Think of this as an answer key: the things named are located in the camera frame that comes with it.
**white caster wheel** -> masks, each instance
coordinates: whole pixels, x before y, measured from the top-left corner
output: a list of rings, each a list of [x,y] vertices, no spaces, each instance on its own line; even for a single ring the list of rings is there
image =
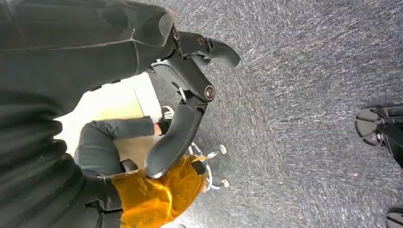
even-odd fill
[[[223,144],[221,144],[221,145],[219,146],[219,149],[220,149],[220,151],[221,151],[222,154],[226,154],[226,153],[227,153],[227,148],[225,148],[225,146],[224,146]]]
[[[222,184],[224,184],[224,187],[225,188],[228,188],[229,186],[230,186],[230,183],[228,182],[228,180],[227,179],[222,179]]]

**sock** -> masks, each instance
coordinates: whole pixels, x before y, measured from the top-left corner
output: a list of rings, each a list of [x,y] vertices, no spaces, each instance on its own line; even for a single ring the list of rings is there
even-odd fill
[[[162,132],[161,135],[165,135],[168,132],[171,123],[169,123],[168,121],[164,121],[164,122],[158,122],[157,125],[161,129]]]

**orange cloth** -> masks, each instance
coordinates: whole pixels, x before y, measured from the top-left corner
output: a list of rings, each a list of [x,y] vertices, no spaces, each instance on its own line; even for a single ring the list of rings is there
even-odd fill
[[[159,228],[182,214],[206,182],[191,165],[196,160],[200,158],[183,156],[157,180],[145,177],[143,170],[113,176],[123,208],[120,227]]]

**person's leg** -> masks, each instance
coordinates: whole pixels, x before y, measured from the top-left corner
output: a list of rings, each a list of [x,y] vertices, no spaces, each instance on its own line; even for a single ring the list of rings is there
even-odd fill
[[[161,111],[163,116],[158,123],[153,123],[149,117],[87,123],[74,154],[76,163],[85,172],[99,176],[125,172],[113,139],[165,134],[174,112],[168,106],[162,107]]]

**dark pants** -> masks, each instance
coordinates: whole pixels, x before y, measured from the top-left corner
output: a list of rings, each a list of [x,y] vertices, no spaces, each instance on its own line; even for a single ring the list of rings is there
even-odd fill
[[[119,174],[124,171],[113,140],[150,135],[154,135],[150,117],[92,121],[81,130],[74,159],[83,172],[98,176]]]

